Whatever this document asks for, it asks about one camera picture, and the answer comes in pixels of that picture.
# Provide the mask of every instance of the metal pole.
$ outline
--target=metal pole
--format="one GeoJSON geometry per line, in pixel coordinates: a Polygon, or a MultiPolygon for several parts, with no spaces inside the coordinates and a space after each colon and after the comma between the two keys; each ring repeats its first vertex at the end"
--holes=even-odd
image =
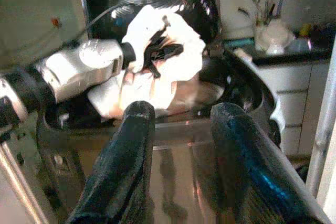
{"type": "Polygon", "coordinates": [[[314,197],[317,197],[336,118],[336,40],[331,54],[325,88],[306,182],[308,190],[314,197]]]}

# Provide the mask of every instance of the cabinet drawer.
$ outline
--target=cabinet drawer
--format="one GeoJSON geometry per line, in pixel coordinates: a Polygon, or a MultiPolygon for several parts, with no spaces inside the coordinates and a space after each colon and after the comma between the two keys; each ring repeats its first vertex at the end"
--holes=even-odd
{"type": "Polygon", "coordinates": [[[311,65],[259,68],[260,76],[273,91],[308,89],[311,65]]]}
{"type": "Polygon", "coordinates": [[[280,148],[286,155],[297,154],[300,143],[301,127],[285,128],[281,133],[280,148]]]}
{"type": "Polygon", "coordinates": [[[302,124],[307,93],[279,94],[286,125],[302,124]]]}

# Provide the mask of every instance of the kitchen counter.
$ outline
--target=kitchen counter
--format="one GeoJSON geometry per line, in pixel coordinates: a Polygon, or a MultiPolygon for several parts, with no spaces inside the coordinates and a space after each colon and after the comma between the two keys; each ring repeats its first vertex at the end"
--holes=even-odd
{"type": "Polygon", "coordinates": [[[224,43],[225,50],[231,52],[234,49],[241,48],[245,53],[252,56],[252,61],[257,66],[278,65],[283,63],[305,63],[312,61],[328,61],[331,57],[332,48],[312,48],[311,51],[289,53],[283,55],[267,55],[264,51],[255,49],[254,44],[231,47],[224,43]]]}

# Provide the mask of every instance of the black countertop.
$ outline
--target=black countertop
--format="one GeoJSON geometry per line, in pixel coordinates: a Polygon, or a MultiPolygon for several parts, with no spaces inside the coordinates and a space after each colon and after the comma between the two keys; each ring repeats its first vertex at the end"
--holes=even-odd
{"type": "Polygon", "coordinates": [[[234,49],[241,48],[245,53],[252,56],[252,61],[257,66],[263,65],[277,65],[283,63],[309,63],[312,61],[326,61],[331,57],[332,48],[312,48],[310,51],[289,53],[285,52],[283,55],[267,55],[264,51],[258,51],[255,49],[254,44],[241,45],[237,47],[230,47],[224,45],[225,50],[231,52],[234,49]]]}

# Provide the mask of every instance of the black cable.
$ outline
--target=black cable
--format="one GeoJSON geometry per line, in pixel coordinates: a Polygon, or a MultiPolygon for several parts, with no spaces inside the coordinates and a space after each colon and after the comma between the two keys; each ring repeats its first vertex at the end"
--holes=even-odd
{"type": "Polygon", "coordinates": [[[48,56],[55,54],[56,52],[70,46],[74,41],[76,41],[77,39],[79,39],[88,29],[90,29],[98,20],[100,20],[103,16],[105,16],[107,13],[114,11],[117,8],[120,8],[122,6],[129,6],[132,4],[119,4],[119,5],[114,5],[111,6],[109,8],[107,8],[105,11],[103,11],[101,14],[99,14],[96,18],[94,18],[89,24],[86,25],[86,27],[80,31],[73,39],[71,39],[68,42],[63,43],[61,46],[59,46],[58,48],[54,49],[53,51],[51,51],[48,56]]]}

